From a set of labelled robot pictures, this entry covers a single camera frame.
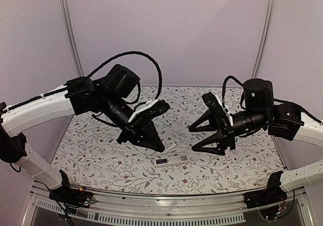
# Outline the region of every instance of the floral tablecloth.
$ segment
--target floral tablecloth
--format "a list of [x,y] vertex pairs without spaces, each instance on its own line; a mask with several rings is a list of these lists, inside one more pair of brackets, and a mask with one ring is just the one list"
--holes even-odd
[[[236,139],[236,150],[225,156],[199,153],[191,146],[211,133],[190,133],[188,125],[205,111],[201,96],[220,88],[164,87],[160,99],[171,109],[155,118],[154,124],[164,143],[162,153],[118,144],[120,129],[109,127],[88,112],[74,116],[55,154],[52,165],[63,169],[72,184],[113,191],[145,194],[208,194],[235,192],[266,186],[269,175],[283,168],[275,145],[266,132]],[[241,89],[229,88],[226,104],[239,111]],[[144,87],[141,101],[156,94]],[[136,97],[136,90],[129,96]],[[187,155],[188,164],[154,168],[156,156]]]

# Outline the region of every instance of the floral pattern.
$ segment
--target floral pattern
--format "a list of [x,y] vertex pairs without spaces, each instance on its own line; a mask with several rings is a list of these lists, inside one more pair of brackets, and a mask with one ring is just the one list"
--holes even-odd
[[[266,185],[271,173],[283,165],[270,136],[260,131],[236,138],[236,149],[225,156],[194,152],[191,146],[211,132],[190,133],[187,127],[199,118],[206,106],[201,96],[220,88],[164,87],[160,99],[171,106],[153,120],[165,151],[160,153],[118,144],[119,128],[109,127],[88,112],[75,116],[55,154],[52,165],[63,169],[72,184],[113,191],[145,194],[208,194],[235,192]],[[232,112],[240,110],[241,89],[229,88],[226,104]],[[154,98],[155,87],[144,87],[141,101]],[[136,90],[128,101],[135,99]],[[155,158],[187,155],[188,164],[155,168]]]

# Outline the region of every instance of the white wall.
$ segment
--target white wall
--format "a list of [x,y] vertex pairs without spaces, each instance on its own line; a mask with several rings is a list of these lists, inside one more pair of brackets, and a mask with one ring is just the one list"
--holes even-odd
[[[64,27],[60,0],[0,0],[0,101],[7,104],[54,89],[77,77]],[[67,118],[25,134],[50,161]],[[0,161],[0,224],[19,225],[32,179]]]
[[[81,64],[88,74],[128,50],[160,63],[165,85],[221,85],[227,75],[250,78],[267,0],[68,0]],[[141,57],[118,60],[157,84]],[[96,77],[107,73],[113,64]]]
[[[323,119],[323,0],[276,0],[260,77],[275,98],[294,101]],[[277,139],[290,169],[323,158],[323,149]],[[317,225],[323,225],[323,183],[306,187]]]

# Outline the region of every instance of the robotic arm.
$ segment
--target robotic arm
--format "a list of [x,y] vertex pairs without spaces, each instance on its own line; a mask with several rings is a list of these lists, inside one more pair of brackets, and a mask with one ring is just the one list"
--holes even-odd
[[1,103],[0,159],[15,163],[43,182],[51,191],[51,199],[88,207],[95,202],[92,193],[84,191],[84,188],[72,189],[67,175],[41,158],[22,132],[55,118],[88,111],[102,112],[115,123],[113,126],[121,128],[119,143],[129,141],[133,145],[162,152],[165,148],[151,119],[165,113],[170,106],[164,100],[153,100],[134,112],[123,98],[139,85],[139,80],[129,69],[115,65],[98,80],[80,77],[20,104],[6,106]]
[[[212,93],[202,96],[208,110],[189,127],[190,132],[217,131],[195,144],[194,151],[225,155],[225,150],[235,149],[235,137],[247,137],[260,129],[269,135],[287,140],[303,141],[323,147],[323,125],[301,106],[274,99],[270,81],[250,79],[243,84],[240,105],[244,109],[231,114],[223,102]],[[208,125],[200,126],[205,121]],[[204,147],[216,143],[216,147]],[[248,208],[259,207],[287,199],[286,192],[323,180],[323,160],[291,170],[270,175],[266,189],[244,195]]]

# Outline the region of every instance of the vertical metal pole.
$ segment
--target vertical metal pole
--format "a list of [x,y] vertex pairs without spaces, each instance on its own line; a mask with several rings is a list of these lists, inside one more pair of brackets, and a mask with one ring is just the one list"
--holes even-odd
[[62,7],[62,12],[63,12],[63,19],[64,19],[64,23],[65,23],[65,28],[66,28],[67,36],[69,39],[75,68],[76,68],[78,76],[84,76],[84,72],[83,72],[83,69],[81,66],[80,58],[79,58],[79,55],[77,52],[76,42],[75,42],[74,33],[73,33],[73,29],[72,29],[71,17],[70,17],[69,8],[67,5],[67,0],[60,0],[60,1],[61,1],[61,7]]
[[262,36],[261,36],[261,41],[256,57],[256,61],[254,64],[254,68],[252,71],[251,78],[256,78],[259,73],[260,65],[261,65],[261,60],[264,54],[268,34],[269,34],[269,29],[272,21],[272,16],[274,12],[274,5],[275,5],[275,0],[268,0],[268,5],[267,5],[267,13],[266,13],[266,18],[263,26],[263,31],[262,31]]

